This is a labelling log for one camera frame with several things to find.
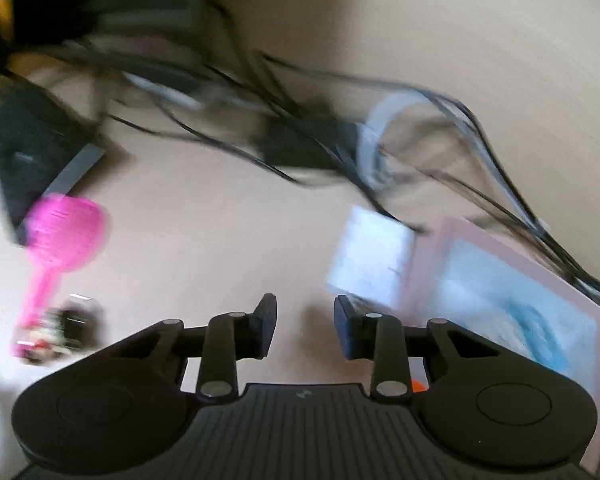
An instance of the pink object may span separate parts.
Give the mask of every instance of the pink object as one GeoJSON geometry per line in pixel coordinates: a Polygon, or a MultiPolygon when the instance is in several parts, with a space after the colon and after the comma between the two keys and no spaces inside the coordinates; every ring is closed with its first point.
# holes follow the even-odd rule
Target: pink object
{"type": "Polygon", "coordinates": [[[27,249],[37,270],[20,328],[37,322],[61,272],[75,270],[93,256],[103,239],[104,213],[90,200],[51,194],[33,206],[26,226],[27,249]]]}

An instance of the white sticky note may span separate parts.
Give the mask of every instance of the white sticky note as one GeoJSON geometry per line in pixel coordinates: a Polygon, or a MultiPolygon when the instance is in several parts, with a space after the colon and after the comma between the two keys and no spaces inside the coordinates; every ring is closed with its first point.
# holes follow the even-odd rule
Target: white sticky note
{"type": "Polygon", "coordinates": [[[355,206],[347,221],[327,284],[387,307],[396,307],[414,232],[404,224],[355,206]]]}

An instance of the yellow stripe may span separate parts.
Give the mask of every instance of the yellow stripe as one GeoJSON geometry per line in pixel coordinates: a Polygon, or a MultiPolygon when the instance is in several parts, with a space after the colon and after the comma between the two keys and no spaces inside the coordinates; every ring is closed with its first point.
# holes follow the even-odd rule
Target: yellow stripe
{"type": "Polygon", "coordinates": [[[13,41],[13,6],[11,0],[0,0],[0,35],[7,43],[13,41]]]}

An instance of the black robotic gripper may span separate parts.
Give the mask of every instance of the black robotic gripper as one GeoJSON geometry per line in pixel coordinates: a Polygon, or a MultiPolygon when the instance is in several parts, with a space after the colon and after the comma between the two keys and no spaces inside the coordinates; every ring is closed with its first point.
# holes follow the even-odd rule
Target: black robotic gripper
{"type": "Polygon", "coordinates": [[[575,382],[445,319],[426,328],[357,313],[336,298],[347,359],[373,361],[360,384],[248,384],[276,298],[208,326],[166,319],[29,387],[12,413],[32,465],[17,478],[588,479],[578,462],[596,408],[575,382]],[[429,389],[413,393],[409,356],[429,389]],[[200,358],[195,392],[180,390],[200,358]]]}

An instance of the pink handle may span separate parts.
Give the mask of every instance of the pink handle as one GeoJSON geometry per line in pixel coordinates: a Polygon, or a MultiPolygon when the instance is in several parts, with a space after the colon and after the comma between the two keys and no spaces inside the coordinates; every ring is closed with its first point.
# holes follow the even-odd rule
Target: pink handle
{"type": "Polygon", "coordinates": [[[33,280],[33,287],[20,315],[18,323],[20,328],[26,328],[36,323],[40,311],[46,307],[46,302],[57,278],[58,272],[53,268],[43,267],[37,272],[33,280]]]}

